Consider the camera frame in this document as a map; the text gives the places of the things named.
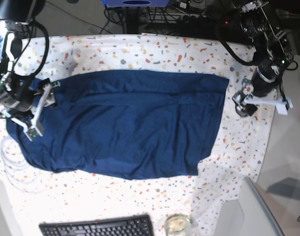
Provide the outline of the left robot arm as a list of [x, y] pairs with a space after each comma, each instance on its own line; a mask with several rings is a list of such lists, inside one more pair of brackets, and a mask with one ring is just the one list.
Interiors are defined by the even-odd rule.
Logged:
[[[222, 37], [222, 27], [232, 20], [255, 48], [251, 61], [238, 57]], [[248, 0], [230, 10], [222, 17], [215, 34], [219, 42], [238, 63], [255, 66], [251, 79], [243, 79], [242, 87], [232, 100], [236, 113], [242, 117], [252, 116], [258, 105], [273, 105], [280, 115], [287, 115], [293, 107], [282, 85], [284, 71], [294, 62], [291, 45], [281, 28], [276, 11], [266, 0]]]

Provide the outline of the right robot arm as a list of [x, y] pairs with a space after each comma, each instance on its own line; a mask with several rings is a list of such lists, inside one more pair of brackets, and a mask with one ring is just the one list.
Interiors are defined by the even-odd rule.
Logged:
[[[56, 104], [53, 88], [58, 82], [45, 79], [37, 89], [30, 86], [45, 65], [50, 41], [47, 29], [37, 22], [36, 16], [44, 8], [43, 0], [0, 0], [0, 105], [3, 118], [22, 127], [32, 141], [43, 136], [39, 121], [43, 108]], [[37, 69], [27, 76], [15, 73], [15, 66], [27, 49], [22, 35], [33, 37], [33, 29], [39, 29], [45, 37], [45, 50]]]

